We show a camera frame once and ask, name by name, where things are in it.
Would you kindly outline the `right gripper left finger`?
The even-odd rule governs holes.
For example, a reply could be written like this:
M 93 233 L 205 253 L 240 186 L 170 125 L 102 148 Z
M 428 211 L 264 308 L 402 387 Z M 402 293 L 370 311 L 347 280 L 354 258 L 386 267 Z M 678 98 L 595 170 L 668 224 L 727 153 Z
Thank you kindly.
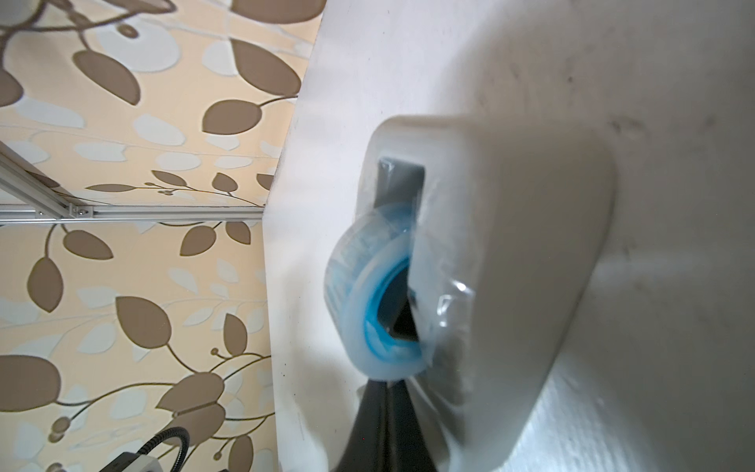
M 346 448 L 334 471 L 383 471 L 387 383 L 369 380 Z

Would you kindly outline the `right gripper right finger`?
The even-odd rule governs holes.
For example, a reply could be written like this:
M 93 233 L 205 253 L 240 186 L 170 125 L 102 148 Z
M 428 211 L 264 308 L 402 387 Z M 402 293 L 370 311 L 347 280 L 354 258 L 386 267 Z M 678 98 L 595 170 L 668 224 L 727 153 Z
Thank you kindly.
M 387 389 L 387 470 L 436 471 L 403 381 Z

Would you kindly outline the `grey tape dispenser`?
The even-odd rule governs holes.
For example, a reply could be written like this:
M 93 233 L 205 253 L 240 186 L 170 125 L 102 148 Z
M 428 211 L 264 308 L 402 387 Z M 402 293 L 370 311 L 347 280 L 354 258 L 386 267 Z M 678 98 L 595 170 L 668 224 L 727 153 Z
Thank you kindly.
M 351 363 L 403 381 L 436 471 L 511 456 L 603 249 L 611 151 L 560 122 L 396 116 L 324 270 Z

